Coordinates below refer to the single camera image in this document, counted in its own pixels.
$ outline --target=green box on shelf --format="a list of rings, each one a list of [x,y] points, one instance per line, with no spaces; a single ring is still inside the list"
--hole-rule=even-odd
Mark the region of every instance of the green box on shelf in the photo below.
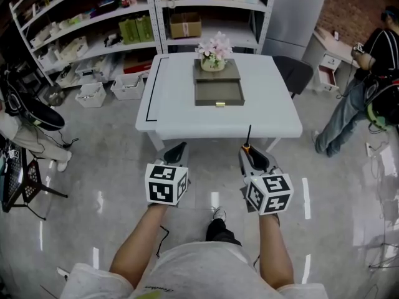
[[[120,33],[123,37],[124,44],[133,44],[140,42],[140,36],[138,35],[136,21],[134,19],[127,19],[119,22]]]
[[[142,16],[136,19],[136,26],[141,42],[154,41],[152,33],[151,19],[148,16]]]

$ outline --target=white desk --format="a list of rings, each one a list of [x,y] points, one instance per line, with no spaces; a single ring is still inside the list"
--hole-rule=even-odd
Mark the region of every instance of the white desk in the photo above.
[[[196,107],[193,61],[195,53],[157,55],[143,93],[136,129],[145,131],[155,148],[177,138],[300,137],[302,124],[272,57],[233,54],[241,76],[245,104]]]
[[[315,31],[306,48],[302,60],[309,63],[314,70],[314,85],[308,88],[316,91],[344,92],[345,86],[359,68],[350,55],[352,47],[336,41],[332,34],[324,29]]]

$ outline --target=metal shelving unit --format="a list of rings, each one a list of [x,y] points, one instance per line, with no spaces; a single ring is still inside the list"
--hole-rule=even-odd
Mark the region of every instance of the metal shelving unit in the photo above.
[[[197,44],[202,40],[208,40],[210,37],[214,36],[218,31],[221,31],[222,33],[226,34],[227,37],[230,38],[230,42],[233,47],[244,47],[247,49],[253,49],[255,54],[261,54],[274,4],[274,0],[267,0],[266,5],[261,1],[258,4],[236,2],[233,0],[177,0],[177,1],[154,0],[154,1],[155,1],[156,16],[158,19],[159,35],[164,54],[168,53],[169,45]],[[201,37],[172,39],[168,37],[168,34],[166,33],[164,17],[163,17],[163,9],[167,7],[174,9],[175,7],[184,7],[184,6],[211,6],[211,7],[230,7],[238,9],[247,9],[251,11],[251,15],[248,24],[243,22],[203,21]],[[256,32],[254,11],[259,11],[264,13],[263,22],[260,26],[260,32]]]
[[[27,47],[29,53],[32,55],[32,58],[34,59],[34,62],[36,65],[39,67],[47,81],[49,81],[50,85],[53,85],[52,79],[49,77],[47,74],[49,71],[55,71],[55,70],[62,70],[66,65],[72,63],[72,62],[77,62],[81,61],[84,59],[88,59],[91,57],[96,57],[98,55],[105,55],[105,54],[111,54],[111,53],[116,53],[116,52],[123,52],[123,51],[128,51],[128,50],[134,50],[134,49],[142,49],[142,48],[149,48],[149,47],[155,47],[156,51],[160,54],[162,53],[162,48],[161,48],[161,42],[160,42],[160,36],[158,32],[158,23],[157,23],[157,16],[156,16],[156,11],[155,11],[155,3],[154,0],[147,0],[147,1],[138,1],[138,4],[134,6],[130,6],[128,8],[120,8],[115,11],[102,14],[101,16],[93,17],[91,19],[84,20],[78,24],[75,24],[73,26],[68,27],[65,30],[59,31],[55,36],[52,36],[48,38],[46,41],[44,41],[43,44],[41,44],[39,47],[32,48],[30,43],[27,41],[26,33],[24,31],[38,18],[43,16],[45,13],[47,13],[49,10],[51,10],[53,7],[60,3],[67,4],[67,0],[54,0],[52,1],[47,7],[43,8],[41,11],[39,11],[32,19],[30,19],[26,24],[24,24],[22,27],[18,21],[17,18],[17,8],[21,5],[21,3],[24,0],[19,0],[15,6],[12,4],[9,5],[10,11],[12,14],[12,18],[14,19],[14,22],[16,24],[16,27],[18,29],[19,34],[21,35],[22,40],[24,41],[25,46]],[[73,31],[76,31],[78,29],[81,29],[83,27],[87,27],[91,24],[98,23],[100,21],[104,21],[107,19],[111,19],[113,17],[118,17],[118,16],[124,16],[127,14],[133,14],[135,12],[140,12],[140,11],[148,11],[150,14],[150,19],[151,19],[151,26],[153,30],[153,35],[154,35],[154,41],[153,42],[143,42],[143,43],[136,43],[136,44],[122,44],[122,45],[115,45],[113,47],[104,47],[103,45],[103,40],[104,37],[98,37],[92,41],[88,40],[88,45],[89,45],[89,50],[81,57],[75,59],[74,61],[71,62],[59,62],[57,61],[54,65],[51,67],[46,67],[44,68],[40,62],[37,59],[37,52],[39,49],[41,49],[43,46],[57,40],[58,38],[65,36]]]

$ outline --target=flower vase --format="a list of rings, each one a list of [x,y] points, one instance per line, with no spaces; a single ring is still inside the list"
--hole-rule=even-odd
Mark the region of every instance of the flower vase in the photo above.
[[[218,72],[224,69],[224,65],[226,62],[224,60],[220,60],[217,63],[212,63],[208,58],[202,56],[201,59],[201,68],[207,72]]]

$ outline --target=black antenna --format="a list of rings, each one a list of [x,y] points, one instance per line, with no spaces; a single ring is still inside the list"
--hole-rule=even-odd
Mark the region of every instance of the black antenna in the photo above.
[[[245,142],[245,144],[244,144],[245,147],[248,147],[248,146],[249,146],[249,143],[248,143],[248,142],[249,142],[249,135],[251,135],[251,128],[252,128],[252,125],[249,126],[247,140],[246,140],[246,142]]]

